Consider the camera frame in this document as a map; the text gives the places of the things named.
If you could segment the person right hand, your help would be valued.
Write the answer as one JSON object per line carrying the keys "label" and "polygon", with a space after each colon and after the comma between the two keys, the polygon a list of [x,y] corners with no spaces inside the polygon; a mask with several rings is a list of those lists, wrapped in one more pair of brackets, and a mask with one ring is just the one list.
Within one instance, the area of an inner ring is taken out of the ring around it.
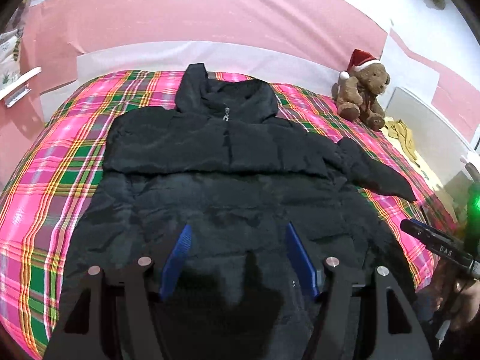
{"label": "person right hand", "polygon": [[461,279],[457,269],[447,260],[440,260],[427,287],[437,311],[453,295],[455,302],[450,308],[452,331],[460,331],[472,324],[479,314],[479,282]]}

